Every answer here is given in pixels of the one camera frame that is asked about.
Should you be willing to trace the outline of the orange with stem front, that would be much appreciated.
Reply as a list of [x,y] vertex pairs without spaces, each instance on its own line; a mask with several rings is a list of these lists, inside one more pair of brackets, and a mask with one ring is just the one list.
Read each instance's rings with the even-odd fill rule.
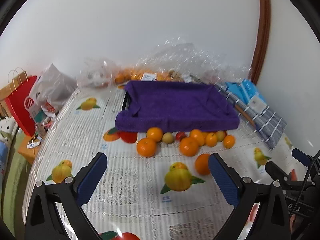
[[209,158],[210,158],[209,153],[204,153],[197,157],[197,159],[195,160],[195,170],[197,171],[198,174],[202,176],[206,176],[210,174],[209,163],[208,163]]

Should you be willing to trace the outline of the small orange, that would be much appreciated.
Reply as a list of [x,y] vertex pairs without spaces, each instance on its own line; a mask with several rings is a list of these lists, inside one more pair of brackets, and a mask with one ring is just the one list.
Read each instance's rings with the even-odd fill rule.
[[227,135],[225,136],[224,140],[223,140],[223,146],[226,149],[230,149],[234,146],[235,144],[235,137],[232,135]]

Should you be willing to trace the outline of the large orange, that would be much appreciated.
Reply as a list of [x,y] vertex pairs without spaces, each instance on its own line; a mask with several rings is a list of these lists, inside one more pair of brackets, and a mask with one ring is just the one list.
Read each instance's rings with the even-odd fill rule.
[[183,155],[193,157],[198,153],[199,145],[194,138],[186,137],[180,141],[179,150]]
[[155,155],[157,144],[153,139],[143,138],[137,142],[136,150],[140,156],[149,158]]

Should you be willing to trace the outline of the medium orange with stem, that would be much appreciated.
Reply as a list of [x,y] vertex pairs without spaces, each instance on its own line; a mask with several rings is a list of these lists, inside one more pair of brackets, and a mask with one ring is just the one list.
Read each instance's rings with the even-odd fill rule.
[[205,138],[205,145],[208,147],[214,147],[217,145],[217,136],[216,133],[208,133]]

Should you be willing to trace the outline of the yellowish small fruit right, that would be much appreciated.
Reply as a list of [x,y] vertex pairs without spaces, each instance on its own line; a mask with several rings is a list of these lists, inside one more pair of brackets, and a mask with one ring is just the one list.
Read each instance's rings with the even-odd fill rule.
[[219,142],[222,142],[225,139],[225,137],[227,136],[227,133],[226,133],[226,131],[217,131],[215,133],[215,135],[217,137],[217,140]]

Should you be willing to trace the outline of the oblong orange fruit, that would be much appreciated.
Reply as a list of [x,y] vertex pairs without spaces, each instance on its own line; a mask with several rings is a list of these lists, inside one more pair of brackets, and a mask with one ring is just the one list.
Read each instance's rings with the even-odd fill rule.
[[200,147],[205,144],[205,136],[199,129],[193,129],[189,133],[189,137],[195,139]]

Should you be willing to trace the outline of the orange stool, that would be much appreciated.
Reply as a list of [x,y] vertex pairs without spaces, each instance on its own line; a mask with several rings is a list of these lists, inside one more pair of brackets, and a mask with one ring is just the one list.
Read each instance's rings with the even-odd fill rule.
[[35,148],[27,148],[28,142],[31,140],[31,137],[25,135],[22,142],[20,143],[20,146],[17,150],[17,152],[23,156],[26,161],[30,164],[33,165],[33,162],[37,156],[37,153],[40,149],[40,146],[37,146]]

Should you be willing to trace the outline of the fruit print tablecloth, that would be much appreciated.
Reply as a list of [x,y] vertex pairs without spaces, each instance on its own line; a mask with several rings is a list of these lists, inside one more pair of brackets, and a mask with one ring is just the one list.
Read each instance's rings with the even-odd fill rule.
[[169,166],[177,161],[196,175],[195,157],[180,153],[178,142],[160,143],[153,157],[141,157],[136,145],[108,140],[125,98],[122,89],[77,89],[66,102],[31,168],[24,203],[38,181],[47,183],[62,160],[72,174],[102,152],[107,169],[82,208],[98,232],[132,232],[141,239],[212,239],[232,210],[213,177],[187,191],[161,193]]

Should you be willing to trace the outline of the yellow-green small fruit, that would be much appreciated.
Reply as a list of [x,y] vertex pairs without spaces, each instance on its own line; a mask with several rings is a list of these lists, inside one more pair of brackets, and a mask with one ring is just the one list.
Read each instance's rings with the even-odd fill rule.
[[166,144],[172,144],[175,141],[175,137],[172,135],[172,133],[167,132],[163,134],[162,141]]

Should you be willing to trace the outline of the purple towel on tray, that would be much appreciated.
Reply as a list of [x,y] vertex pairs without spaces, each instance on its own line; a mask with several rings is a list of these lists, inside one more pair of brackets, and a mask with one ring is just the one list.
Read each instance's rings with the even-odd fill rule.
[[115,126],[127,132],[226,131],[240,120],[233,106],[212,85],[168,81],[130,81],[131,101],[118,113]]

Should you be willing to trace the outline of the grey plastic bag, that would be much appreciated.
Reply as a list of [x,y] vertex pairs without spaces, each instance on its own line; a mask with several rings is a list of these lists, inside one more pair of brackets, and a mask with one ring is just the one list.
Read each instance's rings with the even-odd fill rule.
[[54,118],[76,88],[74,78],[63,74],[51,64],[37,78],[29,96],[47,116]]

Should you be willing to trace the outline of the red paper gift bag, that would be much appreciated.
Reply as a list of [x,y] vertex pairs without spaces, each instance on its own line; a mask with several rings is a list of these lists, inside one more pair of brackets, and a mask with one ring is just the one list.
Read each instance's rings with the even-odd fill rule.
[[23,85],[18,87],[17,91],[10,94],[6,99],[6,104],[11,115],[27,136],[32,136],[35,133],[35,121],[30,116],[28,110],[25,108],[25,100],[37,80],[36,75],[28,76],[29,80],[25,81]]

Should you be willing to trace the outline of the small clear plastic bag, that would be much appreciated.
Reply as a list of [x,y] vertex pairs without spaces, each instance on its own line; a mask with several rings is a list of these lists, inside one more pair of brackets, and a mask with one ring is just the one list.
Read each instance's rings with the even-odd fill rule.
[[109,87],[118,72],[118,66],[106,58],[87,57],[84,64],[84,68],[76,77],[79,88]]

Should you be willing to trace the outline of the brown paper bag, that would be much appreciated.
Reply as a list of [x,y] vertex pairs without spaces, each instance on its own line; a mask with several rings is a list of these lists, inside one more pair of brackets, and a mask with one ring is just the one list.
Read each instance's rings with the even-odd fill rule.
[[5,100],[10,94],[17,91],[18,87],[28,80],[27,72],[24,69],[17,67],[16,69],[10,70],[7,75],[8,84],[1,89],[0,100]]

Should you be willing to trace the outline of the brown wooden door frame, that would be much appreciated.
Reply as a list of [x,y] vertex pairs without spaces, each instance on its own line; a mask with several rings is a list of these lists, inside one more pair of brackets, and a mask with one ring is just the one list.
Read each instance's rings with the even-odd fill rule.
[[271,26],[271,0],[259,0],[257,41],[251,63],[251,81],[258,83],[267,52]]

